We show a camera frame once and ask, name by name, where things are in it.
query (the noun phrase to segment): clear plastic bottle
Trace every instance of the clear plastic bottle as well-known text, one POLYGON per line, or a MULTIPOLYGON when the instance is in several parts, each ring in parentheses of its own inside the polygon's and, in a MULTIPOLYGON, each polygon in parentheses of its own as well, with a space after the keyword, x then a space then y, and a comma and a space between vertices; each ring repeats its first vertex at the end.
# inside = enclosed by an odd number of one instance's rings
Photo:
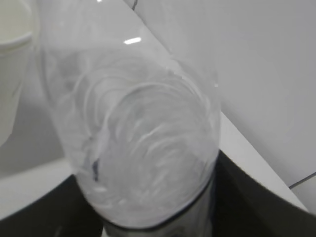
POLYGON ((85 197, 150 228, 192 203, 218 154, 207 0, 42 0, 42 77, 85 197))

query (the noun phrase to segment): white tile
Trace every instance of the white tile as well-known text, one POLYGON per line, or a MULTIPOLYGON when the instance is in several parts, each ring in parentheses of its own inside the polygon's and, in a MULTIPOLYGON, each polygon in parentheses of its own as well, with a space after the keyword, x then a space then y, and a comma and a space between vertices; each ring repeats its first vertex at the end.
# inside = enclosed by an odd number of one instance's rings
POLYGON ((292 189, 307 209, 316 215, 316 176, 292 189))

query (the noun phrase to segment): white countertop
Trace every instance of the white countertop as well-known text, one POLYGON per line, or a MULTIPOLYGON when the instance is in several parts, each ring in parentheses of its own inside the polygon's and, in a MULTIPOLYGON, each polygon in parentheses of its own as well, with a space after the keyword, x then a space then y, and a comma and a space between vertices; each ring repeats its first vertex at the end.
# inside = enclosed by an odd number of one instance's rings
MULTIPOLYGON (((286 201, 307 211, 304 205, 224 114, 222 114, 220 148, 238 167, 257 182, 286 201)), ((67 160, 61 158, 1 179, 0 219, 47 194, 71 173, 67 160)))

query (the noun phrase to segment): frosted plastic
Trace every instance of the frosted plastic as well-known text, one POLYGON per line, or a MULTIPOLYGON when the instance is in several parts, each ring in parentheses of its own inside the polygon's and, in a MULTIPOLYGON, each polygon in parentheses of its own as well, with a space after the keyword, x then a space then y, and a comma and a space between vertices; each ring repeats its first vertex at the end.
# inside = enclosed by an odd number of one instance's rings
POLYGON ((181 21, 203 10, 197 2, 178 12, 172 4, 193 1, 139 0, 135 13, 122 0, 41 1, 42 77, 60 138, 87 200, 120 226, 163 222, 212 173, 220 109, 209 35, 194 29, 193 39, 181 21), (147 18, 156 7, 171 26, 147 18))

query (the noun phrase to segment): tile grout line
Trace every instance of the tile grout line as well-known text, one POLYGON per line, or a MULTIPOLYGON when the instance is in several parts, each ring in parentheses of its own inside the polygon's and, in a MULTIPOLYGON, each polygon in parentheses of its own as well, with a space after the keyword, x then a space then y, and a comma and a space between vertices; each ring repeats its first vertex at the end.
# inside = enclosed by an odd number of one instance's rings
POLYGON ((310 180, 310 179, 312 179, 314 177, 316 177, 316 172, 311 174, 311 175, 309 175, 309 176, 307 176, 306 178, 296 182, 295 184, 292 184, 291 186, 289 186, 289 189, 294 189, 295 187, 305 183, 306 181, 308 181, 308 180, 310 180))

